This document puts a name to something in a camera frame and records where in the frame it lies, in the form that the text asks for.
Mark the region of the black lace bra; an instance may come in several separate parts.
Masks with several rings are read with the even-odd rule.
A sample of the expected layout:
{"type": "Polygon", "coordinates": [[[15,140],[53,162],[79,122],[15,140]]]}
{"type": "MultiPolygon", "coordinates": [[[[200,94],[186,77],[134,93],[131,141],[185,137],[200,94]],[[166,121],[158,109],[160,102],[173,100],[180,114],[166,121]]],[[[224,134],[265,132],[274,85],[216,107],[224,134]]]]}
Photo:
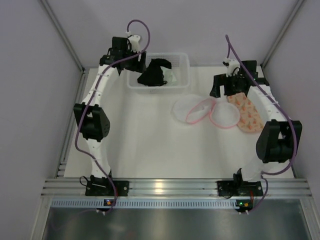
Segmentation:
{"type": "Polygon", "coordinates": [[[166,85],[161,67],[172,69],[172,63],[166,59],[152,59],[146,70],[137,78],[137,83],[148,87],[166,85]]]}

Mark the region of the white mesh pink-trimmed laundry bag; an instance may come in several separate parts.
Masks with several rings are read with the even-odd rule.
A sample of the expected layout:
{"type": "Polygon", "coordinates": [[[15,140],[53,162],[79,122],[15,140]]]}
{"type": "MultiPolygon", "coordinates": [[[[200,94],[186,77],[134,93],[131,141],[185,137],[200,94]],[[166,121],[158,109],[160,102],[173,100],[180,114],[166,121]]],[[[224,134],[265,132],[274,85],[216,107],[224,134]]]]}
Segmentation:
{"type": "Polygon", "coordinates": [[[176,120],[189,125],[209,118],[215,126],[222,129],[236,126],[241,118],[240,111],[233,104],[196,94],[187,94],[179,98],[173,104],[171,113],[176,120]]]}

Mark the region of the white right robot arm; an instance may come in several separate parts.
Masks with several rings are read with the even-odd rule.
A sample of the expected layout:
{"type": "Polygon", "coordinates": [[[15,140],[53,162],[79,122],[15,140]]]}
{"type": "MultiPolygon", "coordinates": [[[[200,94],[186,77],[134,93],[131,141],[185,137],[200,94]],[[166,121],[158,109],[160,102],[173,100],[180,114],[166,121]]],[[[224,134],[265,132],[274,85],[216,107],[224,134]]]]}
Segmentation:
{"type": "Polygon", "coordinates": [[[255,155],[237,174],[246,182],[271,176],[272,171],[281,174],[277,168],[297,154],[301,122],[280,111],[269,82],[257,72],[255,60],[226,58],[223,65],[226,73],[213,77],[209,94],[216,101],[210,121],[223,129],[238,127],[244,133],[259,135],[255,155]]]}

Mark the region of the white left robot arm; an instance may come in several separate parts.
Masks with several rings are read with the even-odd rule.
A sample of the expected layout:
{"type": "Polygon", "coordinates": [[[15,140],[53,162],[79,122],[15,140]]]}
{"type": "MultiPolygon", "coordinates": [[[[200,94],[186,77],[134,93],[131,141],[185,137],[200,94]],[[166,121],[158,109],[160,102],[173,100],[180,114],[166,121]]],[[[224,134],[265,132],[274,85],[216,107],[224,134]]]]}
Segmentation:
{"type": "Polygon", "coordinates": [[[146,48],[140,47],[141,37],[128,33],[127,37],[113,37],[111,47],[99,60],[96,78],[81,103],[76,103],[73,113],[77,124],[75,149],[90,157],[91,174],[99,179],[110,178],[111,167],[104,139],[109,134],[111,123],[103,102],[122,71],[142,73],[146,69],[146,48]]]}

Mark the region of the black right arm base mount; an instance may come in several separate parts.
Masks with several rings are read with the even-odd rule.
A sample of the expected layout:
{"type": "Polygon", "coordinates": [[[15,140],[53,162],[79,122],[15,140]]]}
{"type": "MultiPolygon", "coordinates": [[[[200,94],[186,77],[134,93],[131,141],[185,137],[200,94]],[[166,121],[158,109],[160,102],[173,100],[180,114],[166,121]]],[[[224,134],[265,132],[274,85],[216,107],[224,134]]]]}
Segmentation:
{"type": "Polygon", "coordinates": [[[233,174],[233,180],[217,182],[218,196],[226,199],[231,197],[262,197],[264,192],[260,181],[245,181],[240,168],[233,174]]]}

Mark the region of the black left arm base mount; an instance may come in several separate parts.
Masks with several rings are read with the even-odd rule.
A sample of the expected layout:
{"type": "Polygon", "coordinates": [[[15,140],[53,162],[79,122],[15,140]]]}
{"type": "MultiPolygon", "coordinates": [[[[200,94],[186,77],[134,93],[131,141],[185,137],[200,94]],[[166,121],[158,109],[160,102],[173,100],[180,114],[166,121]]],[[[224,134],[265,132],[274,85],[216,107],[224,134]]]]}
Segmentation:
{"type": "Polygon", "coordinates": [[[93,175],[90,178],[85,176],[81,176],[79,178],[79,183],[85,187],[85,195],[86,196],[114,196],[117,197],[127,197],[129,192],[130,182],[127,180],[114,180],[112,179],[113,184],[115,186],[115,190],[111,184],[111,182],[105,178],[98,178],[93,175]]]}

